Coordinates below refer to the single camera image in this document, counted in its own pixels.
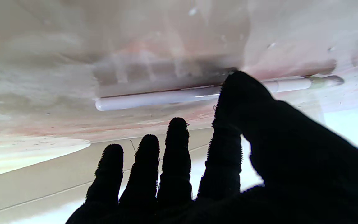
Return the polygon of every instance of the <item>finger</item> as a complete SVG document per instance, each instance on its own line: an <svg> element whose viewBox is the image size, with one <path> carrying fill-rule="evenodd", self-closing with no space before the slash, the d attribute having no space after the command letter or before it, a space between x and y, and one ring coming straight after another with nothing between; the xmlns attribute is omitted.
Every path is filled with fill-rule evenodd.
<svg viewBox="0 0 358 224"><path fill-rule="evenodd" d="M240 192L242 162L240 134L233 128L215 128L198 198L222 200Z"/></svg>
<svg viewBox="0 0 358 224"><path fill-rule="evenodd" d="M269 91L257 80L241 71L233 71L226 78L220 91L213 127L238 128L232 119L239 106L249 110L252 104L274 101Z"/></svg>
<svg viewBox="0 0 358 224"><path fill-rule="evenodd" d="M191 201L189 132L182 118L173 118L165 139L162 174L157 194L159 207L180 205Z"/></svg>
<svg viewBox="0 0 358 224"><path fill-rule="evenodd" d="M159 143L154 135L145 135L135 155L128 184L119 201L120 207L143 210L155 206L158 179Z"/></svg>
<svg viewBox="0 0 358 224"><path fill-rule="evenodd" d="M88 188L85 203L67 220L77 223L92 220L112 212L118 202L122 181L124 152L118 144L105 148L95 171L95 180Z"/></svg>
<svg viewBox="0 0 358 224"><path fill-rule="evenodd" d="M88 188L86 201L117 204L118 192L122 181L124 152L121 145L106 147L95 171L95 180Z"/></svg>

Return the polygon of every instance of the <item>white rod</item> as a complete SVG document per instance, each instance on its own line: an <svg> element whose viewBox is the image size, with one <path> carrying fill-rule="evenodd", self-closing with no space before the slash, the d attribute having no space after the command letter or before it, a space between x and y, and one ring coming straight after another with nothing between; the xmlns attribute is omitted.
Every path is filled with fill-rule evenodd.
<svg viewBox="0 0 358 224"><path fill-rule="evenodd" d="M277 81L262 81L262 84L270 92L285 92L300 89L307 89L312 86L309 78L285 79ZM217 99L219 97L220 86L191 88L177 91L150 92L135 95L112 96L100 98L95 106L99 111L119 110L135 108L147 105L163 105L180 102L194 102L201 100Z"/></svg>

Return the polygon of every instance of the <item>fingertip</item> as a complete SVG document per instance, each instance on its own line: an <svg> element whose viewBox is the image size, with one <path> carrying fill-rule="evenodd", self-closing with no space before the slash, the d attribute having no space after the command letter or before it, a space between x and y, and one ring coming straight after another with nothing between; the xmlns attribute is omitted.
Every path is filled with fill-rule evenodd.
<svg viewBox="0 0 358 224"><path fill-rule="evenodd" d="M190 136L187 126L188 124L183 118L176 117L171 119L168 125L165 143L184 141L187 144Z"/></svg>
<svg viewBox="0 0 358 224"><path fill-rule="evenodd" d="M122 172L123 164L124 150L122 149L121 145L108 145L102 153L95 175L101 174L105 171L117 170L119 172Z"/></svg>
<svg viewBox="0 0 358 224"><path fill-rule="evenodd" d="M147 134L143 136L140 141L138 151L135 155L135 160L138 157L143 157L144 159L150 158L158 158L159 156L159 142L158 138L155 135Z"/></svg>

